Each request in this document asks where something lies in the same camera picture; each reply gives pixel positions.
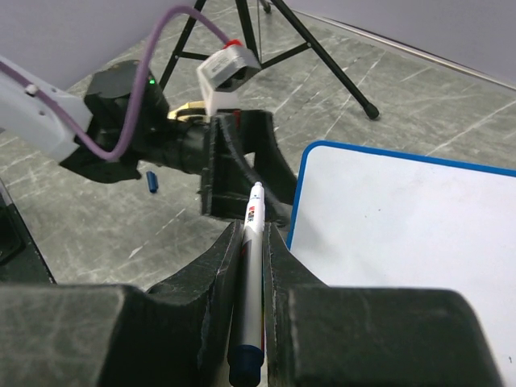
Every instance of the blue marker cap on floor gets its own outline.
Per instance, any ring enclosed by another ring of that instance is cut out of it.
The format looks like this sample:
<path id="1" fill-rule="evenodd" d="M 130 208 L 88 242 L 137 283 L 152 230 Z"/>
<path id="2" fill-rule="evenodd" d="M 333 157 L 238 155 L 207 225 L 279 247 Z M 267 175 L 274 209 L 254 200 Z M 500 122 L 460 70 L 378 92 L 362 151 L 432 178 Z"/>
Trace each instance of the blue marker cap on floor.
<path id="1" fill-rule="evenodd" d="M 155 194 L 158 191 L 158 176 L 152 171 L 148 171 L 146 175 L 148 190 L 151 194 Z"/>
<path id="2" fill-rule="evenodd" d="M 252 345 L 233 348 L 229 363 L 229 382 L 233 387 L 257 387 L 261 379 L 264 353 Z"/>

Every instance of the tripod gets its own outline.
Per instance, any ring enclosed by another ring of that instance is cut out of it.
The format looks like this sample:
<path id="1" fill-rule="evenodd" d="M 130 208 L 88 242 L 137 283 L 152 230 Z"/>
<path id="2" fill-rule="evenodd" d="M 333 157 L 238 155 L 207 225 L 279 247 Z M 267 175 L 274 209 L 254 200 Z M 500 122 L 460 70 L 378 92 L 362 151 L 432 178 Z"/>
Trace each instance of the tripod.
<path id="1" fill-rule="evenodd" d="M 243 37 L 245 38 L 245 43 L 247 47 L 254 52 L 256 58 L 260 58 L 258 56 L 258 48 L 256 46 L 255 34 L 252 29 L 251 15 L 249 14 L 248 0 L 235 0 L 236 8 L 239 12 L 240 24 L 242 25 Z M 333 72 L 333 74 L 341 81 L 341 83 L 346 87 L 346 89 L 351 93 L 351 95 L 358 101 L 359 104 L 362 105 L 366 115 L 370 119 L 376 119 L 380 115 L 378 109 L 362 94 L 362 92 L 356 87 L 356 85 L 349 79 L 346 73 L 340 68 L 340 66 L 333 60 L 333 58 L 328 54 L 328 52 L 323 48 L 323 46 L 315 39 L 315 37 L 308 31 L 305 25 L 299 20 L 299 18 L 290 10 L 290 8 L 283 2 L 283 0 L 270 0 L 270 2 L 280 11 L 280 13 L 289 21 L 289 23 L 294 27 L 294 29 L 298 32 L 299 35 L 305 40 L 305 43 L 299 44 L 297 47 L 291 48 L 283 52 L 282 54 L 273 57 L 270 60 L 261 63 L 262 69 L 266 69 L 275 65 L 276 63 L 282 62 L 285 59 L 290 58 L 291 56 L 297 55 L 300 52 L 304 52 L 305 50 L 311 48 L 315 51 L 315 53 L 319 56 L 319 58 L 324 62 L 324 64 Z M 267 2 L 267 0 L 260 0 L 262 7 L 266 13 L 270 13 L 271 6 Z M 206 0 L 197 0 L 194 8 L 199 12 L 202 11 L 202 8 L 206 4 Z M 174 48 L 172 55 L 170 56 L 170 60 L 167 63 L 167 66 L 163 72 L 163 76 L 160 79 L 160 86 L 162 89 L 167 85 L 170 76 L 174 68 L 176 67 L 179 58 L 187 58 L 187 59 L 195 59 L 195 60 L 206 60 L 208 58 L 207 55 L 198 54 L 196 52 L 186 52 L 184 48 L 186 46 L 186 42 L 190 36 L 190 33 L 194 29 L 196 20 L 194 18 L 188 18 L 186 22 L 185 28 L 177 41 L 176 47 Z"/>

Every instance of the whiteboard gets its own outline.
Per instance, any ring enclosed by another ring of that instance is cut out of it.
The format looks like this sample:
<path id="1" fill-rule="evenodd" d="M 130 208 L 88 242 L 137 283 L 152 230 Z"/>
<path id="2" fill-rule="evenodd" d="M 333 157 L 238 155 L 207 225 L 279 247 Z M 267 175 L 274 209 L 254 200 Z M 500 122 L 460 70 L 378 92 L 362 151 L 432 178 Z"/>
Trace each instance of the whiteboard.
<path id="1" fill-rule="evenodd" d="M 461 293 L 516 385 L 515 177 L 319 141 L 303 155 L 288 245 L 328 285 Z"/>
<path id="2" fill-rule="evenodd" d="M 516 88 L 514 0 L 285 0 Z"/>
<path id="3" fill-rule="evenodd" d="M 0 0 L 0 55 L 67 89 L 195 0 Z"/>

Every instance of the yellow object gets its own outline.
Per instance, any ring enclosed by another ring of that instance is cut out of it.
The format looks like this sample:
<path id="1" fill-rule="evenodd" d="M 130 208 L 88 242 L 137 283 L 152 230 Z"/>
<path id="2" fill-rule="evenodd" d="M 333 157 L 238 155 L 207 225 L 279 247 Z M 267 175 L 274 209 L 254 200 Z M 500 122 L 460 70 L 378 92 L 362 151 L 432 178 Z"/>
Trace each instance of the yellow object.
<path id="1" fill-rule="evenodd" d="M 178 107 L 175 110 L 169 111 L 168 118 L 169 119 L 178 119 L 177 118 L 177 112 L 180 110 L 186 110 L 186 109 L 204 109 L 204 101 L 195 101 L 195 102 L 187 102 L 185 105 Z M 208 118 L 204 114 L 195 114 L 195 115 L 182 115 L 179 117 L 179 121 L 186 121 L 189 117 L 204 117 L 205 121 L 208 121 Z"/>

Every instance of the blue border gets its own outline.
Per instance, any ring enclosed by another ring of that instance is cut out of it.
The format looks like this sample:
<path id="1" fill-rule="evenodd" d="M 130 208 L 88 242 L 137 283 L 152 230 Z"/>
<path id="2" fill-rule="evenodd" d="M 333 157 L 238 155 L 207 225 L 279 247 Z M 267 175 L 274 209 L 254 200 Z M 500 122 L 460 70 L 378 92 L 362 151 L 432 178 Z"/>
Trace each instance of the blue border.
<path id="1" fill-rule="evenodd" d="M 293 232 L 294 232 L 295 225 L 296 225 L 296 217 L 298 216 L 299 199 L 301 197 L 301 190 L 303 187 L 303 178 L 305 176 L 306 162 L 308 160 L 308 155 L 316 147 L 347 149 L 348 151 L 357 151 L 357 152 L 362 152 L 362 153 L 368 153 L 370 155 L 396 157 L 398 159 L 419 161 L 419 162 L 428 163 L 428 164 L 444 165 L 447 167 L 469 169 L 471 171 L 494 173 L 497 175 L 516 177 L 516 170 L 513 170 L 513 169 L 490 167 L 488 165 L 481 165 L 481 164 L 470 164 L 470 163 L 464 163 L 463 161 L 438 159 L 437 157 L 413 155 L 410 153 L 388 151 L 385 149 L 361 147 L 359 145 L 337 143 L 335 141 L 327 141 L 325 139 L 315 141 L 312 144 L 310 144 L 308 147 L 306 147 L 305 151 L 303 152 L 302 158 L 301 158 L 301 166 L 299 168 L 299 175 L 298 175 L 298 186 L 296 187 L 296 195 L 293 200 L 292 216 L 290 219 L 290 232 L 289 232 L 289 236 L 287 237 L 287 247 L 288 248 L 290 248 L 292 245 Z"/>

